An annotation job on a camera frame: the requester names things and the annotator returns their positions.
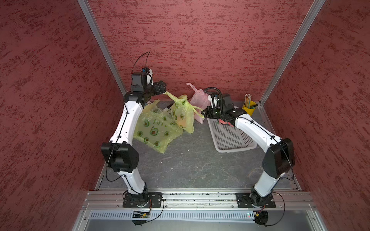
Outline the pink plastic bag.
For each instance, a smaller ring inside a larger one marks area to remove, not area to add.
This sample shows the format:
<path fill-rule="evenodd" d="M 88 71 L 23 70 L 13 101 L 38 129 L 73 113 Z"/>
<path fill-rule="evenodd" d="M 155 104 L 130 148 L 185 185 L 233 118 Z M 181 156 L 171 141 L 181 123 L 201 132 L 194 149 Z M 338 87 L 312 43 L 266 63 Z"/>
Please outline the pink plastic bag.
<path fill-rule="evenodd" d="M 209 95 L 205 93 L 202 89 L 196 89 L 196 87 L 191 83 L 187 83 L 187 85 L 190 86 L 195 92 L 189 101 L 192 106 L 196 107 L 194 119 L 200 124 L 203 124 L 204 118 L 200 117 L 199 115 L 204 109 L 211 105 L 208 99 Z"/>

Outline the green avocado plastic bag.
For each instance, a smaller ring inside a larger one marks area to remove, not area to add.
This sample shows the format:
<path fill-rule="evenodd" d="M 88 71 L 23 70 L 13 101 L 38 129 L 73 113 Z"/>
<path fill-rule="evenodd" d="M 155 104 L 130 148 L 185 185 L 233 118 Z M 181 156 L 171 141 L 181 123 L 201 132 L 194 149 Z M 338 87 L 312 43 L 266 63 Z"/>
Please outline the green avocado plastic bag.
<path fill-rule="evenodd" d="M 171 106 L 171 115 L 175 123 L 187 133 L 192 134 L 194 132 L 194 114 L 197 114 L 200 118 L 204 118 L 199 113 L 201 108 L 191 105 L 186 94 L 179 97 L 174 96 L 168 91 L 164 94 L 174 101 Z"/>

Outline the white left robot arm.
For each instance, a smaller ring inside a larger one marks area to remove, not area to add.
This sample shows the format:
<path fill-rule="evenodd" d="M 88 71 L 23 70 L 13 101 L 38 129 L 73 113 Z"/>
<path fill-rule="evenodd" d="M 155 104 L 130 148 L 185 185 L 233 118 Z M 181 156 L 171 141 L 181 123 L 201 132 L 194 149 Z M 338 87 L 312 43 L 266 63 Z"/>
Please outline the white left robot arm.
<path fill-rule="evenodd" d="M 101 152 L 107 164 L 123 179 L 127 186 L 126 196 L 139 208 L 148 205 L 150 198 L 146 183 L 137 168 L 139 153 L 132 147 L 135 127 L 145 104 L 152 96 L 166 92 L 163 81 L 153 82 L 152 70 L 145 67 L 132 73 L 131 90 L 124 95 L 123 113 L 109 142 L 104 142 Z"/>

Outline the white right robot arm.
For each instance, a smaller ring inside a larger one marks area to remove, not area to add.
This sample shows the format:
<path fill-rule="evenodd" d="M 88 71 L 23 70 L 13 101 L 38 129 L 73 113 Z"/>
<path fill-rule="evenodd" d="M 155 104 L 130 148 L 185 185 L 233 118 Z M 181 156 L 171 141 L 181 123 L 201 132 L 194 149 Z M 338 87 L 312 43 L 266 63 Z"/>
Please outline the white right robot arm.
<path fill-rule="evenodd" d="M 235 108 L 228 94 L 211 92 L 211 105 L 201 114 L 205 118 L 222 120 L 246 133 L 265 152 L 262 161 L 263 173 L 251 188 L 250 203 L 255 208 L 263 207 L 270 199 L 274 187 L 294 166 L 293 142 L 274 135 L 258 124 L 245 110 Z"/>

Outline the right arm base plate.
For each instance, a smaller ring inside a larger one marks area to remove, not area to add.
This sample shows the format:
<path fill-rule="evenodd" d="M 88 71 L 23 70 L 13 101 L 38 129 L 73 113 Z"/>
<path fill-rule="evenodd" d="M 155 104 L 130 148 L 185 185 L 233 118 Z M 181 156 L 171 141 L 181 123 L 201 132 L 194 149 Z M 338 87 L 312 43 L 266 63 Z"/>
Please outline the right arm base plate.
<path fill-rule="evenodd" d="M 262 197 L 262 199 L 259 199 L 259 194 L 256 194 L 257 201 L 252 199 L 251 193 L 236 193 L 235 196 L 238 208 L 276 208 L 275 200 L 271 193 L 266 197 Z"/>

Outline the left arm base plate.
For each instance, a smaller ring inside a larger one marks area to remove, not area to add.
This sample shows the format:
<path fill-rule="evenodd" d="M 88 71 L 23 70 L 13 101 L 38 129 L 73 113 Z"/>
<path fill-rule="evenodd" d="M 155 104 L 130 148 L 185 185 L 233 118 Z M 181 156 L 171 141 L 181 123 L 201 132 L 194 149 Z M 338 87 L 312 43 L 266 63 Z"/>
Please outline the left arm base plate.
<path fill-rule="evenodd" d="M 143 193 L 122 195 L 123 208 L 160 208 L 162 206 L 162 194 L 160 193 Z"/>

